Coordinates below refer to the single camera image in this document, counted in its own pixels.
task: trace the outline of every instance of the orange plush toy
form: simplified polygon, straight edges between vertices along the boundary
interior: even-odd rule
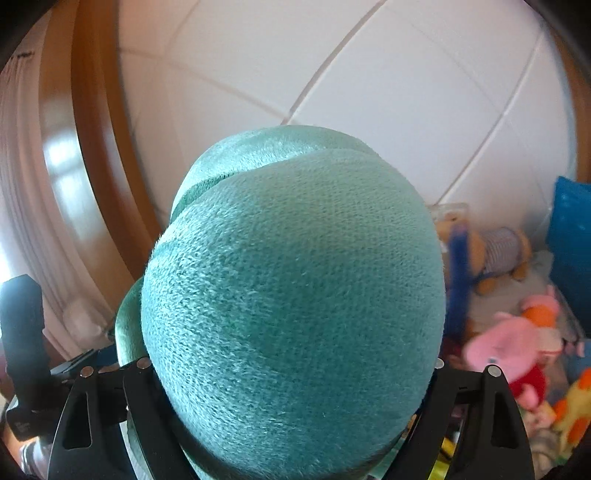
[[[570,387],[554,406],[554,430],[560,433],[560,455],[568,458],[591,423],[591,368]]]
[[[546,293],[530,295],[520,303],[521,316],[527,318],[538,329],[538,359],[542,367],[551,364],[561,354],[562,335],[556,328],[560,304],[556,300],[554,287],[548,285]]]

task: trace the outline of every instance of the metal screw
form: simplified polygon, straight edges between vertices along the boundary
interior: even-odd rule
[[[87,365],[86,367],[82,368],[82,370],[80,370],[80,376],[83,378],[88,378],[94,372],[95,372],[95,369],[92,368],[90,365]]]
[[[501,369],[500,369],[499,367],[497,367],[496,365],[491,365],[491,366],[488,368],[488,370],[487,370],[487,371],[488,371],[488,373],[489,373],[490,375],[492,375],[493,377],[500,377],[500,376],[502,375],[502,373],[503,373],[503,372],[501,371]]]
[[[149,357],[145,356],[143,358],[140,358],[136,365],[138,366],[138,368],[141,368],[143,370],[145,368],[149,368],[152,365],[152,360],[150,360]]]

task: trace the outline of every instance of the yellow plush toy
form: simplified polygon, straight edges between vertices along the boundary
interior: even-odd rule
[[[554,406],[553,429],[560,434],[560,456],[570,457],[591,423],[591,367],[583,371],[566,396]]]
[[[442,243],[448,243],[452,227],[458,221],[463,220],[452,217],[436,222],[437,235]],[[521,230],[502,227],[479,233],[470,229],[468,246],[470,268],[478,294],[493,292],[500,276],[509,274],[518,281],[526,278],[531,244]]]

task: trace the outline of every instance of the blue plush toy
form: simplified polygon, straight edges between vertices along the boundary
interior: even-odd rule
[[[464,224],[452,228],[447,244],[450,261],[450,286],[443,335],[461,343],[470,309],[474,279],[470,272],[468,229]]]
[[[583,371],[591,367],[591,340],[581,340],[574,346],[565,349],[564,369],[569,384],[575,383]]]
[[[201,478],[358,480],[420,405],[445,306],[409,182],[355,138],[277,127],[196,161],[116,338],[121,364],[149,354]]]

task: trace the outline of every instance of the plush fabric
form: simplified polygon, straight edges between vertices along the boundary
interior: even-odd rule
[[[482,276],[484,278],[509,273],[523,262],[521,238],[517,232],[503,227],[482,232],[486,244],[486,257]]]
[[[541,429],[530,439],[531,457],[536,478],[542,478],[557,465],[558,434]]]
[[[126,365],[148,355],[140,323],[142,286],[143,277],[127,292],[117,311],[115,339],[119,365]]]
[[[444,314],[421,197],[362,142],[313,127],[208,150],[141,293],[181,444],[218,480],[363,477],[420,405]]]
[[[468,231],[463,225],[452,228],[447,245],[451,282],[447,289],[447,309],[443,335],[461,343],[470,310],[473,278],[470,272]]]
[[[499,323],[466,344],[464,360],[475,372],[484,371],[490,364],[498,365],[512,383],[534,366],[538,332],[529,320],[508,313],[495,314],[495,320]]]
[[[526,388],[526,385],[530,385],[533,388]],[[514,382],[510,382],[509,389],[513,396],[518,400],[520,396],[525,393],[528,397],[525,401],[529,405],[529,410],[533,410],[544,401],[546,395],[546,377],[544,372],[538,365],[534,365],[523,377],[518,378]],[[523,407],[523,402],[524,399],[521,399],[519,402],[521,407]]]
[[[548,249],[554,254],[550,280],[591,337],[591,183],[558,177],[550,218]]]

